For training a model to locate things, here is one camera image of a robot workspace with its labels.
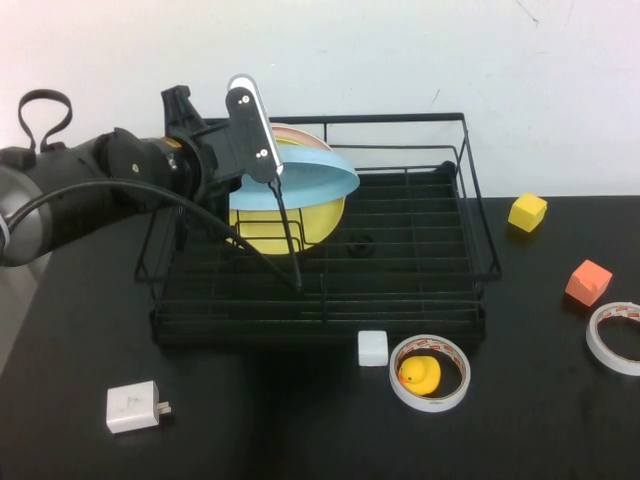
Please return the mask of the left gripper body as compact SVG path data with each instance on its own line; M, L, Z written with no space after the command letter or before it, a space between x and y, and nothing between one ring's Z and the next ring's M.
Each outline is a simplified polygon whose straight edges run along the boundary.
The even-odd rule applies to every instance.
M228 120L208 125L190 101L191 91L178 85L161 92L164 133L181 146L192 171L190 197L202 202L229 195L241 187L243 168L236 162L227 136Z

